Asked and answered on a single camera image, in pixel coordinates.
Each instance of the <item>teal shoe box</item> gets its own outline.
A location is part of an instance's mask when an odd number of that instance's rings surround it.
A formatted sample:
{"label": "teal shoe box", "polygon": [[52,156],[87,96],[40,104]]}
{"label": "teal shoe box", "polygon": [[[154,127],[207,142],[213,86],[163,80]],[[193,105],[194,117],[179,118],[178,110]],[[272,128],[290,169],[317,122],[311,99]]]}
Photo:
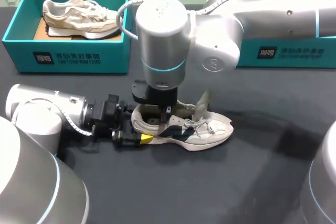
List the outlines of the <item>teal shoe box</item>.
{"label": "teal shoe box", "polygon": [[[247,39],[242,42],[237,66],[336,68],[335,45],[336,37],[291,40]],[[267,54],[269,57],[260,57],[261,54]]]}
{"label": "teal shoe box", "polygon": [[[2,40],[19,72],[127,73],[130,38],[120,40],[34,40],[45,0],[21,0]],[[93,0],[118,10],[128,0]],[[123,27],[131,30],[132,10],[123,14]]]}

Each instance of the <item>logo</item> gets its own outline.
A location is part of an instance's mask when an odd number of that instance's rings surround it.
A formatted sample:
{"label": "logo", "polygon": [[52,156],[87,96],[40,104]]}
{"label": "logo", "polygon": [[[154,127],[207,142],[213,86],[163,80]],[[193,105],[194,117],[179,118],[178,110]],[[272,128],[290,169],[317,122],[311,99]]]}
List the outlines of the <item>logo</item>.
{"label": "logo", "polygon": [[172,125],[166,128],[159,137],[170,137],[175,140],[179,140],[182,142],[185,142],[188,140],[188,138],[195,133],[195,130],[193,127],[187,128],[183,133],[182,133],[182,126],[178,125]]}
{"label": "logo", "polygon": [[224,69],[224,63],[217,58],[207,58],[202,63],[203,68],[210,72],[220,72]]}
{"label": "logo", "polygon": [[277,53],[277,47],[260,47],[258,59],[273,59]]}
{"label": "logo", "polygon": [[38,64],[54,64],[54,60],[49,52],[33,52],[33,55]]}

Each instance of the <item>white sneaker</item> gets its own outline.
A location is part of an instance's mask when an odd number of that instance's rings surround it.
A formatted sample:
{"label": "white sneaker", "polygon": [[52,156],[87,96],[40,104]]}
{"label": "white sneaker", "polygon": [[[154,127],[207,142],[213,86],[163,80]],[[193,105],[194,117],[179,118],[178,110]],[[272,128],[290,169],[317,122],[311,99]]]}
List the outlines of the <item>white sneaker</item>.
{"label": "white sneaker", "polygon": [[139,104],[132,113],[135,131],[151,135],[147,144],[175,143],[188,151],[201,151],[227,140],[232,132],[231,120],[208,112],[209,94],[205,92],[197,105],[178,102],[167,123],[159,123],[160,109]]}
{"label": "white sneaker", "polygon": [[48,35],[53,37],[102,39],[113,36],[119,32],[116,15],[116,11],[101,7],[92,0],[69,0],[64,3],[45,0],[43,3]]}

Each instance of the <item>shoe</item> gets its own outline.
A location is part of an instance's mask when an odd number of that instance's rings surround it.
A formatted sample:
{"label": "shoe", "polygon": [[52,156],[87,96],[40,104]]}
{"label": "shoe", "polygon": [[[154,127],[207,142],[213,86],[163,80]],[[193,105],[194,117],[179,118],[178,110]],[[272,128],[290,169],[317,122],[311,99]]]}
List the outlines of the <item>shoe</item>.
{"label": "shoe", "polygon": [[45,0],[43,3],[43,17],[51,37],[111,37],[120,32],[116,15],[116,11],[101,7],[92,0],[69,0],[64,3]]}
{"label": "shoe", "polygon": [[132,113],[135,131],[150,135],[147,144],[175,143],[188,151],[201,151],[227,140],[232,132],[231,120],[208,112],[209,94],[205,92],[197,105],[178,102],[167,123],[160,123],[160,109],[139,104]]}

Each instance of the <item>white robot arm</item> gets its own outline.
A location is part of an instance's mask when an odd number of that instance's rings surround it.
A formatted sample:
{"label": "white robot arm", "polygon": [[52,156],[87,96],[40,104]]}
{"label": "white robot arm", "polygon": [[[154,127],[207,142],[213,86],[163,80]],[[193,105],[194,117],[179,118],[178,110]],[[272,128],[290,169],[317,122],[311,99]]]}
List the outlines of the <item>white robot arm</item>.
{"label": "white robot arm", "polygon": [[[132,5],[139,5],[137,36],[119,19]],[[164,111],[176,103],[187,57],[218,74],[237,66],[243,39],[335,36],[335,13],[333,0],[207,0],[198,11],[186,10],[178,0],[131,0],[116,20],[139,41],[148,86],[133,85],[135,101]]]}

